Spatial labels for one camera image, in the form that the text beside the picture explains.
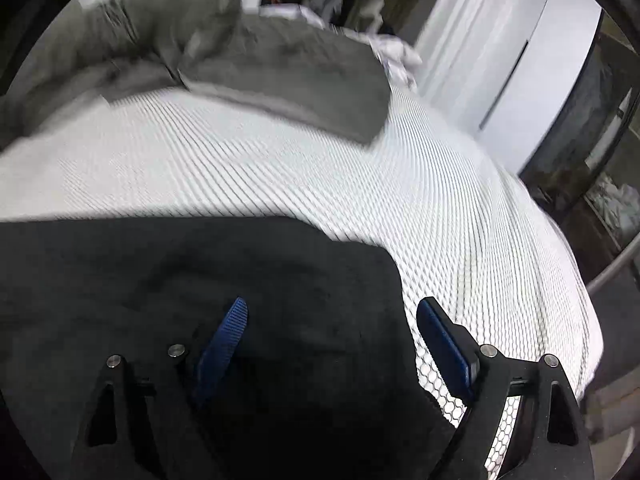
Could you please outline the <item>black pants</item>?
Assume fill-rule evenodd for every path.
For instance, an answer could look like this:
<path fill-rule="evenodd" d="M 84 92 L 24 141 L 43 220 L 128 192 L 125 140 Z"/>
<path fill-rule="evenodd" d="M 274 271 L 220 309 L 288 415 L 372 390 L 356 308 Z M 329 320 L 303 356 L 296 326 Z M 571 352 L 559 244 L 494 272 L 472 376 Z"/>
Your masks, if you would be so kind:
<path fill-rule="evenodd" d="M 6 479 L 425 479 L 415 359 L 390 254 L 303 222 L 1 227 Z"/>

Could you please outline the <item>white mesh mattress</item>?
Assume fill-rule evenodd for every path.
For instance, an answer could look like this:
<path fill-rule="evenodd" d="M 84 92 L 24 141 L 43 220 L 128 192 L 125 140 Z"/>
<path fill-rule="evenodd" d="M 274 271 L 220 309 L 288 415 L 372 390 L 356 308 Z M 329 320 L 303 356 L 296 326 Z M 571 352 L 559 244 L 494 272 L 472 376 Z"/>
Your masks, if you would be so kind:
<path fill-rule="evenodd" d="M 565 238 L 518 179 L 409 91 L 362 145 L 165 88 L 64 107 L 1 142 L 6 222 L 287 218 L 394 259 L 419 385 L 454 437 L 425 479 L 589 479 L 580 409 L 602 349 Z M 475 398 L 452 396 L 416 324 L 433 297 L 475 339 Z"/>

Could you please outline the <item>dark glass cabinet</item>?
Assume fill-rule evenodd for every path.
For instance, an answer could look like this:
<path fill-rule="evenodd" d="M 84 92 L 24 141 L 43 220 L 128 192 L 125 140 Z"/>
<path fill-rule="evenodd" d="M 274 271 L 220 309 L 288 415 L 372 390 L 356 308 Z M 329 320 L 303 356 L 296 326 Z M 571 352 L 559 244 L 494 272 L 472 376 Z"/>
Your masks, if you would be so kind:
<path fill-rule="evenodd" d="M 639 55 L 607 13 L 521 178 L 561 228 L 582 279 L 616 273 L 639 234 Z"/>

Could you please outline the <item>grey duvet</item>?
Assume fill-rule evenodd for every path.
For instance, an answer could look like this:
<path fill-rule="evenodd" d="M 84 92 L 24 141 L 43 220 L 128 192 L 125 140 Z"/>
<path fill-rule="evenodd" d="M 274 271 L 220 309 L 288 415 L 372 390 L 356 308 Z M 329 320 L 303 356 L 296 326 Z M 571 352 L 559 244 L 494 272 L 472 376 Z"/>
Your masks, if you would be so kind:
<path fill-rule="evenodd" d="M 362 145 L 383 129 L 390 83 L 366 44 L 241 0 L 71 3 L 1 99 L 1 142 L 30 136 L 64 107 L 165 88 L 214 96 Z"/>

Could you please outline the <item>white wardrobe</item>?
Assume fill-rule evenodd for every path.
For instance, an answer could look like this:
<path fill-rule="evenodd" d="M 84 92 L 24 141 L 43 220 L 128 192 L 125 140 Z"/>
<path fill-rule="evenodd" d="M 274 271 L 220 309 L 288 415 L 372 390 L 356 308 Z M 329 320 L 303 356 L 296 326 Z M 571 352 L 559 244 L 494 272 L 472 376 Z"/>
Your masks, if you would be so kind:
<path fill-rule="evenodd" d="M 436 0 L 416 40 L 419 94 L 518 174 L 573 90 L 601 13 L 597 0 Z"/>

